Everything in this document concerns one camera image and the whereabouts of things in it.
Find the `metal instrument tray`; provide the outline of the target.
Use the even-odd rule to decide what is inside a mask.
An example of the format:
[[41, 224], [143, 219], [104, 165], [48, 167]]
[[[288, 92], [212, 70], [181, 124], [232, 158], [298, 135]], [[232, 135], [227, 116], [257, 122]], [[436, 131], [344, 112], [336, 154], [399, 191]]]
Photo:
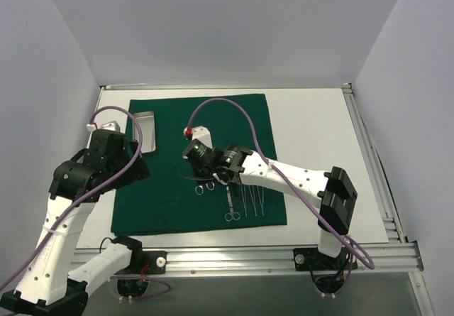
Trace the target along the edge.
[[155, 114], [153, 111], [142, 111], [134, 114], [143, 135], [141, 153], [156, 151]]

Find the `silver forceps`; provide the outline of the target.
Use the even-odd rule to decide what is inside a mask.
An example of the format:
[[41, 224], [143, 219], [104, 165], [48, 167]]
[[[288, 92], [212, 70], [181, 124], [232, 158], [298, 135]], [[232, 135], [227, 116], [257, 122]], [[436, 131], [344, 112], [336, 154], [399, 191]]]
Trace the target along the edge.
[[261, 214], [264, 217], [265, 216], [265, 210], [264, 210], [264, 187], [258, 186], [258, 195], [259, 195], [259, 203], [260, 203], [260, 209], [261, 209]]

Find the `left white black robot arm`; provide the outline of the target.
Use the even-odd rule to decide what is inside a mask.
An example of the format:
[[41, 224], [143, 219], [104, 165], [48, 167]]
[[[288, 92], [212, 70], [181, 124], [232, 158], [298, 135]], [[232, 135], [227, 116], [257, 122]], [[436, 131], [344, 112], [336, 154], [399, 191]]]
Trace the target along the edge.
[[19, 268], [18, 285], [1, 296], [1, 307], [25, 315], [81, 315], [89, 296], [112, 275], [135, 273], [143, 264], [140, 241], [120, 236], [100, 254], [70, 269], [80, 234], [101, 195], [148, 178], [142, 138], [97, 129], [89, 146], [54, 171], [38, 244]]

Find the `green surgical cloth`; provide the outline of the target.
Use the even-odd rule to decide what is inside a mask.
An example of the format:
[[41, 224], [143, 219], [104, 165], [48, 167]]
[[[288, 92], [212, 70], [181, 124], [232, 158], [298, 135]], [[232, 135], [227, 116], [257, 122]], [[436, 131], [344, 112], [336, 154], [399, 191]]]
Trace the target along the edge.
[[[239, 221], [226, 222], [228, 211], [226, 189], [216, 185], [213, 191], [197, 195], [190, 164], [182, 158], [188, 142], [183, 130], [202, 97], [179, 99], [134, 99], [128, 110], [135, 114], [153, 111], [155, 114], [156, 151], [143, 155], [150, 177], [116, 191], [111, 232], [116, 236], [144, 236], [193, 231], [213, 231], [248, 227], [281, 226], [287, 224], [284, 195], [264, 189], [265, 216], [261, 214], [258, 189], [255, 217], [251, 198], [247, 199], [245, 218], [241, 192], [231, 191], [234, 210]], [[255, 144], [244, 115], [232, 105], [238, 103], [252, 119], [262, 152], [277, 157], [272, 125], [264, 94], [234, 95], [228, 102], [213, 102], [203, 107], [194, 126], [205, 126], [213, 145], [222, 150], [230, 145], [254, 149]]]

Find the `silver tweezers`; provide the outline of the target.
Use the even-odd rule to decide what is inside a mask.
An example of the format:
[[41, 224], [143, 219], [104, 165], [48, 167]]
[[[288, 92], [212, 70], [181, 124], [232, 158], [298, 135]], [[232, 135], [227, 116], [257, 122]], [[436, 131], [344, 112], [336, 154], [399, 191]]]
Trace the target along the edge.
[[241, 185], [240, 192], [241, 192], [241, 197], [242, 197], [242, 202], [243, 202], [244, 215], [245, 215], [245, 218], [247, 218], [248, 217], [247, 195], [246, 195], [246, 187], [244, 185]]
[[258, 215], [257, 213], [257, 207], [256, 207], [256, 201], [255, 201], [255, 190], [254, 190], [254, 186], [248, 186], [248, 189], [249, 189], [249, 192], [250, 192], [250, 198], [251, 198], [251, 202], [252, 202], [252, 205], [253, 205], [253, 210], [254, 210], [254, 215], [255, 217]]

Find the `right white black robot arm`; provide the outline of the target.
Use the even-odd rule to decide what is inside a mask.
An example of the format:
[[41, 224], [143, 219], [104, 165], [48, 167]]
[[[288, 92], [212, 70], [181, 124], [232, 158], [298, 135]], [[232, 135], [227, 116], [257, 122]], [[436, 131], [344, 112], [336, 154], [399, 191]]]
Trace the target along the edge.
[[315, 259], [323, 268], [340, 261], [342, 240], [348, 235], [353, 218], [357, 190], [346, 171], [308, 170], [281, 163], [240, 146], [222, 151], [194, 139], [184, 149], [198, 178], [213, 178], [222, 185], [263, 187], [298, 197], [313, 212], [320, 227]]

